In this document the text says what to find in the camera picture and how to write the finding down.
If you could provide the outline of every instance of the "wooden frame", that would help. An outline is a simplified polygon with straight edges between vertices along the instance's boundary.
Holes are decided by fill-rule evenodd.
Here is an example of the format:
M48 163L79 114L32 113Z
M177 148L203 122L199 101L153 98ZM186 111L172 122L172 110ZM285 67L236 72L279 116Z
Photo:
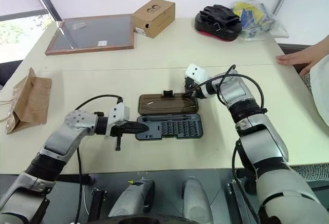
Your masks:
M45 54L46 55L61 55L61 54L72 54L72 53L86 53L86 52L98 52L98 51L111 51L111 50L122 50L122 49L133 49L134 48L134 26L133 20L131 20L130 24L130 37L129 37L129 44L128 45L115 45L115 46L95 46L95 47L86 47L86 48L78 48L78 49L63 49L63 50L51 50L56 39L61 32L66 21L71 20L89 20L89 19L97 19L97 18L105 18L105 17L119 17L119 16L127 16L131 14L117 14L117 15L105 15L105 16L92 16L92 17L73 17L67 18L61 22L57 31L55 32L54 36L52 37Z

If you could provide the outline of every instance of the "black plastic case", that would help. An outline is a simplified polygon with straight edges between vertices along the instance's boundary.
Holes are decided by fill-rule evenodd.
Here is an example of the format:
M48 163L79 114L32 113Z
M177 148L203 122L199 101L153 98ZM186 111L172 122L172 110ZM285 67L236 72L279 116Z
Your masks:
M136 134L138 140L160 140L163 137L200 138L203 135L198 114L141 116L137 122L150 128L146 132Z
M161 140L163 137L200 138L203 135L197 98L173 94L141 95L138 112L143 115L137 122L149 127L147 132L136 134L138 140Z

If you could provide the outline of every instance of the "finger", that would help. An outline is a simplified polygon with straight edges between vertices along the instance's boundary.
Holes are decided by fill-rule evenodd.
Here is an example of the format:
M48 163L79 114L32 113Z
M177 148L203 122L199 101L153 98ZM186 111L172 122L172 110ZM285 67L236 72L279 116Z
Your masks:
M296 65L296 64L301 64L304 63L301 61L300 58L295 58L295 59L289 59L289 60L277 60L277 63L281 65Z
M312 68L312 65L309 64L308 66L306 66L303 70L300 71L299 76L305 76L306 74L309 73L310 69Z
M296 53L290 53L290 54L283 54L276 56L277 60L289 60L294 59L300 55L300 51Z

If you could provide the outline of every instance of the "window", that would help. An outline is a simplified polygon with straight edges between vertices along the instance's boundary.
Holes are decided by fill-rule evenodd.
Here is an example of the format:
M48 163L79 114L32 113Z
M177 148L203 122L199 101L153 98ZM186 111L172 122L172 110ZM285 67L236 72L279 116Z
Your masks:
M51 24L48 14L0 22L0 63L23 60Z

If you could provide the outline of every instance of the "case lid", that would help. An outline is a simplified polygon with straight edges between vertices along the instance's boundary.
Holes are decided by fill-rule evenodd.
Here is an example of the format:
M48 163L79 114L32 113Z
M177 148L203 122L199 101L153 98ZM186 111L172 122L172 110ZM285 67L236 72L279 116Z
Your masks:
M139 97L138 112L141 115L194 114L199 110L196 98L184 96L184 93L148 94Z

